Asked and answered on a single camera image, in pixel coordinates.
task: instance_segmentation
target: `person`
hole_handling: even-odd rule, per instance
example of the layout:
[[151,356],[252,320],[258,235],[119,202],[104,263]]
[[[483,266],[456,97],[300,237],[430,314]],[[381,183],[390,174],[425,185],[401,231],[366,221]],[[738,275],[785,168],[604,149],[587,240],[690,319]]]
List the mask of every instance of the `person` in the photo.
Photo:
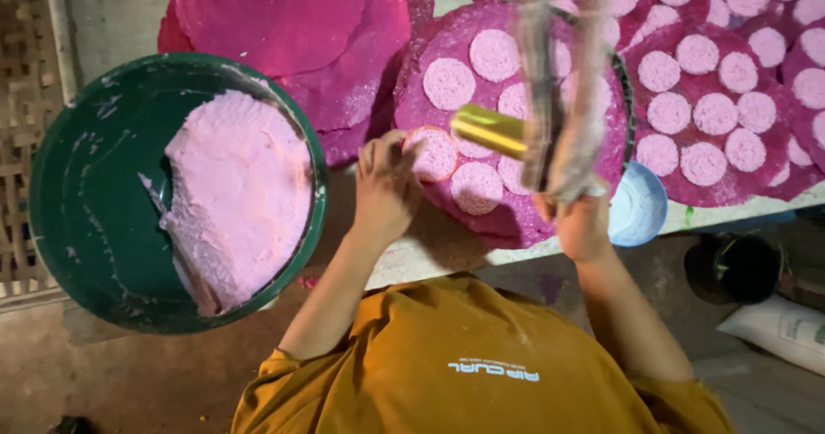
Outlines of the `person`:
[[607,197],[554,210],[595,340],[467,273],[362,298],[422,196],[420,149],[399,159],[403,136],[361,149],[355,221],[244,390],[233,433],[733,431],[614,253]]

